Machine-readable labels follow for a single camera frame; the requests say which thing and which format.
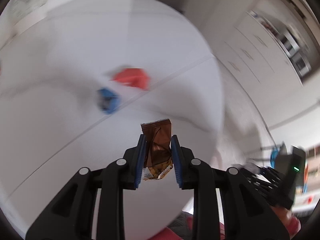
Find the white table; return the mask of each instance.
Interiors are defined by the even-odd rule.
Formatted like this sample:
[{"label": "white table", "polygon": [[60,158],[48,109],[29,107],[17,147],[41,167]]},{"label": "white table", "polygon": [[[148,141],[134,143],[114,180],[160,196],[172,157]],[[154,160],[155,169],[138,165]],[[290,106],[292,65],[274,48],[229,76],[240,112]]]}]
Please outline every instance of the white table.
[{"label": "white table", "polygon": [[[83,166],[106,167],[137,145],[141,123],[170,118],[172,134],[210,163],[223,121],[215,57],[178,12],[155,0],[75,0],[49,13],[0,52],[0,205],[24,237],[43,208]],[[110,81],[144,68],[150,91]],[[104,115],[96,90],[121,109]],[[147,239],[192,196],[174,171],[124,192],[126,239]]]}]

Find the brown wrapper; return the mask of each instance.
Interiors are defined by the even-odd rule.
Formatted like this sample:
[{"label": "brown wrapper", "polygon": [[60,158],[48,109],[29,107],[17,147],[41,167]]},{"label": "brown wrapper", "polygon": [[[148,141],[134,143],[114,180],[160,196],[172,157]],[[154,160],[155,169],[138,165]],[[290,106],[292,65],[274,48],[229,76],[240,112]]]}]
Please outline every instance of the brown wrapper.
[{"label": "brown wrapper", "polygon": [[162,179],[172,168],[169,119],[141,125],[147,140],[144,179]]}]

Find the red block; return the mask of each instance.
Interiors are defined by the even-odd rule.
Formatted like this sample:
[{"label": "red block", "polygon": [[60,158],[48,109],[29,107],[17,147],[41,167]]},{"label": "red block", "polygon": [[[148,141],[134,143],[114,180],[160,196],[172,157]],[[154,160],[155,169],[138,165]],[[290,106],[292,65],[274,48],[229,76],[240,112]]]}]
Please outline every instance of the red block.
[{"label": "red block", "polygon": [[121,72],[117,73],[112,80],[126,86],[147,90],[150,78],[142,68],[125,68]]}]

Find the blue block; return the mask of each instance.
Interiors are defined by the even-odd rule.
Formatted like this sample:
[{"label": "blue block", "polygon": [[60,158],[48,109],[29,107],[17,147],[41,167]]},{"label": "blue block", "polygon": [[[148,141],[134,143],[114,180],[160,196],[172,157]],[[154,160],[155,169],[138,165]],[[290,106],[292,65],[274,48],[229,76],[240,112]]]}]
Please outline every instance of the blue block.
[{"label": "blue block", "polygon": [[99,107],[105,114],[113,114],[120,105],[120,97],[107,88],[98,90]]}]

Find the white cabinet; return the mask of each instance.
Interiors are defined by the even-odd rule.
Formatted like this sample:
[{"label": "white cabinet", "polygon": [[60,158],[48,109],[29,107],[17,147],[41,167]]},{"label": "white cabinet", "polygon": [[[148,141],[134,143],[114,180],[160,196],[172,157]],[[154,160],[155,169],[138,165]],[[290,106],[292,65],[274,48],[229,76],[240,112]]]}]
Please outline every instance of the white cabinet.
[{"label": "white cabinet", "polygon": [[223,42],[216,56],[247,92],[253,91],[260,85],[259,80],[252,73],[250,68],[226,42]]},{"label": "white cabinet", "polygon": [[227,44],[241,57],[260,82],[274,73],[257,48],[236,28],[227,40]]},{"label": "white cabinet", "polygon": [[[261,113],[302,88],[300,78],[276,38],[248,13],[221,44],[216,56]],[[234,70],[230,62],[241,71]]]}]

